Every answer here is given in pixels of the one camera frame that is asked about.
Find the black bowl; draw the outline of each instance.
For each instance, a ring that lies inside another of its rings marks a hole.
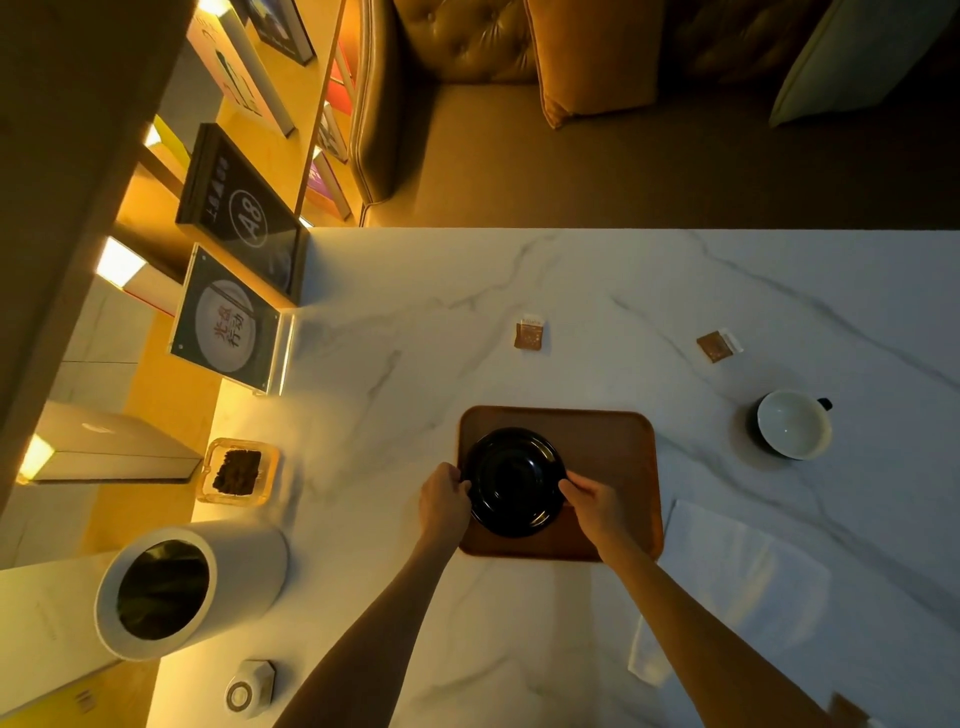
[[[463,478],[472,483],[473,517],[509,538],[531,536],[557,518],[565,477],[556,449],[522,427],[503,427],[481,438],[463,468]]]

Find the black trash bag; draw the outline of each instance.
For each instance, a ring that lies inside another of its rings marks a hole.
[[[163,640],[197,616],[209,586],[209,565],[196,546],[186,541],[151,546],[120,582],[120,623],[141,640]]]

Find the white cylindrical trash bin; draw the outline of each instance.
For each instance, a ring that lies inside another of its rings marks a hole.
[[[156,557],[168,552],[180,558]],[[174,561],[179,571],[163,570]],[[283,534],[267,523],[227,519],[160,528],[124,548],[108,567],[97,593],[97,633],[124,660],[162,657],[260,617],[286,572]],[[149,581],[158,573],[154,589]],[[133,586],[130,574],[140,577]],[[135,625],[132,610],[143,618]],[[176,631],[166,634],[164,623],[175,624]]]

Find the glass ashtray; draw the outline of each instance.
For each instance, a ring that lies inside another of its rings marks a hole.
[[[218,438],[206,449],[197,500],[224,505],[262,505],[274,489],[279,461],[280,450],[276,446]]]

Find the yellow cushion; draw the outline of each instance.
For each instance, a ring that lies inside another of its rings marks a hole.
[[[657,100],[663,0],[526,0],[526,8],[551,127]]]

